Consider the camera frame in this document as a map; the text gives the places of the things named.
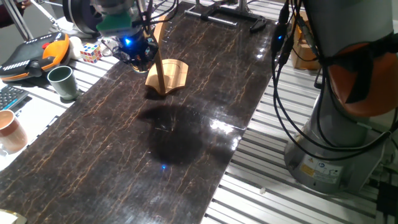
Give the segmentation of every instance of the orange controller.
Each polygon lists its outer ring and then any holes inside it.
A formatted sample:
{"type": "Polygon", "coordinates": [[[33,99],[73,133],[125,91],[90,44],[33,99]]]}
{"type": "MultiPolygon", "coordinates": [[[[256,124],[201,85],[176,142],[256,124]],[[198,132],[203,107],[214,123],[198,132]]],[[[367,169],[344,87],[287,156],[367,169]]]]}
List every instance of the orange controller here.
{"type": "Polygon", "coordinates": [[[62,32],[24,42],[0,66],[0,79],[6,82],[39,77],[69,61],[69,36],[62,32]]]}

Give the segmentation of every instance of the cardboard box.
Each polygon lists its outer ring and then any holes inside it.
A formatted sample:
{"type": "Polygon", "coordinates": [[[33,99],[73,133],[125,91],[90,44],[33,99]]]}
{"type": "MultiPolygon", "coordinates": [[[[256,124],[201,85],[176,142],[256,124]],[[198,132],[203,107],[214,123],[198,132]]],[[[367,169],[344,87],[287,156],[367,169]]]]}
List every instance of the cardboard box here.
{"type": "MultiPolygon", "coordinates": [[[[300,15],[302,16],[304,22],[308,27],[310,27],[310,24],[308,23],[308,17],[305,12],[300,12],[300,15]]],[[[315,54],[312,53],[310,46],[308,46],[307,41],[305,40],[304,34],[301,31],[300,27],[297,26],[295,32],[294,32],[294,45],[293,49],[297,52],[297,54],[305,60],[311,60],[315,58],[315,54]]],[[[292,56],[292,62],[293,62],[293,67],[298,68],[298,69],[307,69],[307,70],[318,70],[321,68],[321,65],[319,62],[312,61],[312,62],[306,62],[304,60],[301,60],[296,53],[292,50],[291,52],[292,56]]]]}

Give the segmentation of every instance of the rubik's cube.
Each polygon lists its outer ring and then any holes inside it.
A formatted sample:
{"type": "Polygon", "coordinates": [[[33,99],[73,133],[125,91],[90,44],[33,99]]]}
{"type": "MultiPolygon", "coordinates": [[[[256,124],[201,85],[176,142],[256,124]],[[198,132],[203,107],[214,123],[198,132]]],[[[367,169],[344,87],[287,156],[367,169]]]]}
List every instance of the rubik's cube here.
{"type": "Polygon", "coordinates": [[[101,48],[99,45],[86,44],[80,51],[81,56],[85,62],[97,63],[102,57],[101,48]]]}

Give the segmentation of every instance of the green cup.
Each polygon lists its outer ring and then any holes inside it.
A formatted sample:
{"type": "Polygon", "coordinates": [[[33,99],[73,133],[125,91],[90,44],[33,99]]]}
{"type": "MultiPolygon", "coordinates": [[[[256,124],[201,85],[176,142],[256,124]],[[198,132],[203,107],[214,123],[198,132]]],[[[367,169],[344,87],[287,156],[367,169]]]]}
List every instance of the green cup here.
{"type": "Polygon", "coordinates": [[[76,77],[70,67],[59,66],[53,69],[47,79],[64,100],[73,100],[79,95],[76,77]]]}

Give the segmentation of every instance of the marble table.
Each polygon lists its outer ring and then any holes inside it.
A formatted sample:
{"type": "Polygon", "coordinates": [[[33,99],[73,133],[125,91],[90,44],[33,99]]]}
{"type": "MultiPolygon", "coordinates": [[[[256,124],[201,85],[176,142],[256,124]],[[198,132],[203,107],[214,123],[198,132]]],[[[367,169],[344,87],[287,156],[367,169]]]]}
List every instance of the marble table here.
{"type": "Polygon", "coordinates": [[[200,223],[271,77],[274,24],[250,34],[190,6],[161,46],[187,87],[159,97],[119,62],[0,173],[0,208],[31,224],[200,223]]]}

